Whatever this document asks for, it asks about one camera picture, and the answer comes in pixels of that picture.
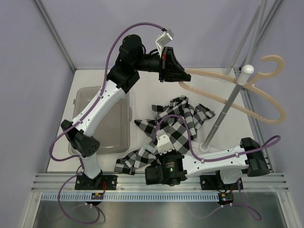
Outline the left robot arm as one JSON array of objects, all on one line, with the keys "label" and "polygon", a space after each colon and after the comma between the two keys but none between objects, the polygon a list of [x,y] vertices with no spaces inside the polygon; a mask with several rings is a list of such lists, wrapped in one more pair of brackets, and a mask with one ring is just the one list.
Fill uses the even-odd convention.
[{"label": "left robot arm", "polygon": [[122,40],[114,66],[105,70],[105,80],[100,91],[72,121],[64,120],[61,128],[83,165],[79,175],[82,189],[98,189],[104,186],[103,172],[97,161],[100,142],[93,134],[112,106],[123,98],[140,79],[139,72],[159,74],[160,82],[189,82],[191,76],[177,61],[173,48],[167,44],[173,40],[169,31],[156,39],[156,49],[147,54],[140,36],[128,35]]}]

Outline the black white checkered shirt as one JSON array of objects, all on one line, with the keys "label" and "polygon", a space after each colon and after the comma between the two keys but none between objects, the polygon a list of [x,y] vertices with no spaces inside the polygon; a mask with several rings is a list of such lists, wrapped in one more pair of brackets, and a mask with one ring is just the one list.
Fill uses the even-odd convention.
[{"label": "black white checkered shirt", "polygon": [[186,122],[190,130],[190,139],[197,139],[198,130],[205,121],[213,118],[215,113],[202,104],[192,106],[188,97],[182,95],[170,100],[166,106],[152,105],[153,119],[134,120],[134,123],[142,130],[148,138],[141,148],[128,153],[124,158],[117,159],[114,171],[134,175],[135,171],[149,164],[159,162],[159,152],[156,149],[157,140],[153,139],[157,124],[167,115],[177,115],[177,117],[167,118],[161,123],[157,134],[165,133],[169,136],[174,148],[181,154],[190,151],[188,134],[183,121]]}]

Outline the beige wooden hanger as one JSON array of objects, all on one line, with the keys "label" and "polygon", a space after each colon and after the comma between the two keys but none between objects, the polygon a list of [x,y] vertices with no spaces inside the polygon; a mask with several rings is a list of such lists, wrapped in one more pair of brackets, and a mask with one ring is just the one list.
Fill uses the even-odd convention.
[{"label": "beige wooden hanger", "polygon": [[[260,79],[269,79],[272,77],[277,76],[278,74],[280,74],[284,67],[285,67],[285,62],[283,60],[282,57],[278,56],[278,55],[267,55],[261,58],[262,62],[276,62],[276,69],[273,72],[270,73],[262,73],[262,72],[258,72],[254,77],[250,76],[248,81],[245,83],[245,85],[242,86],[242,89],[246,89],[249,91],[252,91],[260,96],[262,96],[265,100],[267,100],[280,114],[280,117],[277,119],[267,119],[255,112],[250,111],[249,109],[246,109],[242,106],[239,106],[236,103],[232,104],[232,108],[237,109],[257,120],[260,120],[266,124],[278,124],[281,123],[282,121],[284,121],[286,119],[286,112],[283,109],[283,107],[274,99],[272,98],[269,94],[267,94],[266,92],[264,92],[263,90],[255,87],[255,84],[258,80]],[[206,70],[200,70],[200,69],[186,69],[185,72],[187,74],[190,75],[198,75],[198,76],[204,76],[204,77],[209,77],[212,79],[218,79],[218,80],[222,80],[222,81],[226,81],[226,82],[230,82],[233,83],[234,85],[237,84],[237,78],[232,78],[228,75],[225,74],[220,74],[220,73],[215,73],[215,72],[211,72],[211,71],[206,71]],[[211,100],[220,102],[222,104],[225,105],[225,102],[227,101],[224,98],[221,98],[217,95],[208,93],[206,91],[200,90],[198,88],[195,88],[193,86],[190,86],[184,82],[179,82],[179,85],[183,88],[186,89],[188,91],[191,91],[193,93],[199,94],[201,96],[204,96],[206,98],[209,98]]]}]

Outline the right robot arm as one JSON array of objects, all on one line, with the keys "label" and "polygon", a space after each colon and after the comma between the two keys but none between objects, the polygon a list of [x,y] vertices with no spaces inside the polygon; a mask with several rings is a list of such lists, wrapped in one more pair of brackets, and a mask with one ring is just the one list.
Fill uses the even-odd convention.
[{"label": "right robot arm", "polygon": [[243,174],[248,177],[268,175],[270,170],[259,143],[252,138],[242,138],[240,144],[201,155],[180,154],[168,136],[159,137],[158,163],[145,168],[147,185],[179,185],[188,177],[214,171],[215,183],[225,189],[237,182]]}]

